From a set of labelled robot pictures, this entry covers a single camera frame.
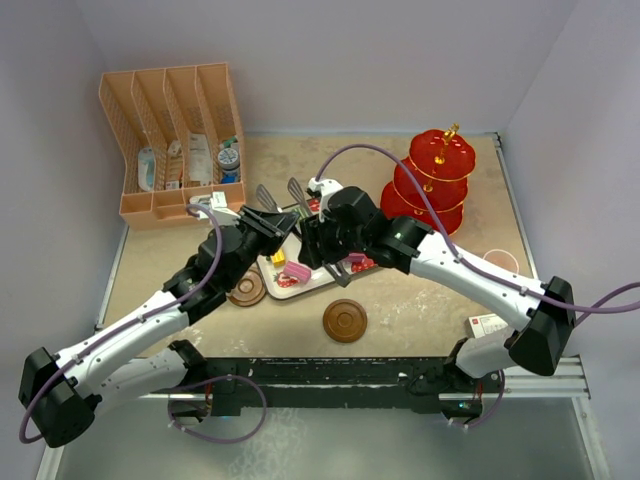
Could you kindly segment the metal serving tongs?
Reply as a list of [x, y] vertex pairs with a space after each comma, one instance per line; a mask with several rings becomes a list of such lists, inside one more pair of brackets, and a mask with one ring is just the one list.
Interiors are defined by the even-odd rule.
[[[287, 190], [297, 205], [302, 209], [302, 212], [304, 213], [302, 218], [307, 218], [314, 214], [310, 208], [306, 194], [303, 192], [301, 185], [295, 178], [291, 177], [289, 179], [287, 183]], [[255, 196], [265, 210], [272, 213], [282, 212], [282, 208], [263, 184], [257, 185], [255, 189]], [[340, 263], [328, 264], [324, 262], [322, 267], [339, 286], [346, 287], [350, 283], [351, 276]]]

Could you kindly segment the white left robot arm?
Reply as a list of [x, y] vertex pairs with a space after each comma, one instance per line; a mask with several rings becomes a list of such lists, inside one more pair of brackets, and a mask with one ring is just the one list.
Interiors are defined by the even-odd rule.
[[39, 348], [26, 358], [18, 393], [25, 408], [21, 443], [64, 446], [122, 402], [158, 390], [202, 387], [207, 361], [190, 341], [174, 341], [147, 359], [139, 354], [223, 305], [257, 259], [283, 245], [299, 216], [250, 207], [224, 216], [197, 204], [187, 211], [208, 217], [212, 230], [159, 290], [86, 340], [55, 354]]

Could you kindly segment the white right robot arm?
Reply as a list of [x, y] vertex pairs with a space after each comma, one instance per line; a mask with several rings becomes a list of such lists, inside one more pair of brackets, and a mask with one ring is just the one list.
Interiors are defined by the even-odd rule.
[[410, 216], [387, 218], [358, 187], [312, 179], [308, 190], [320, 211], [301, 223], [300, 263], [316, 269], [361, 253], [380, 267], [444, 285], [506, 322], [455, 345], [444, 369], [452, 389], [467, 391], [486, 374], [511, 366], [540, 376], [555, 373], [576, 322], [569, 282], [541, 282], [464, 250], [453, 253], [441, 233]]

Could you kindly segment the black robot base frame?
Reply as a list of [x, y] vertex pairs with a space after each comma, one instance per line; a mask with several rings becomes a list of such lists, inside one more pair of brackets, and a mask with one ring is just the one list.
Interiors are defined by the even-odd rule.
[[205, 357], [187, 340], [169, 349], [183, 361], [181, 381], [204, 392], [212, 387], [213, 416], [237, 416], [245, 408], [401, 409], [417, 414], [476, 419], [481, 396], [499, 393], [502, 375], [472, 379], [445, 357], [233, 358]]

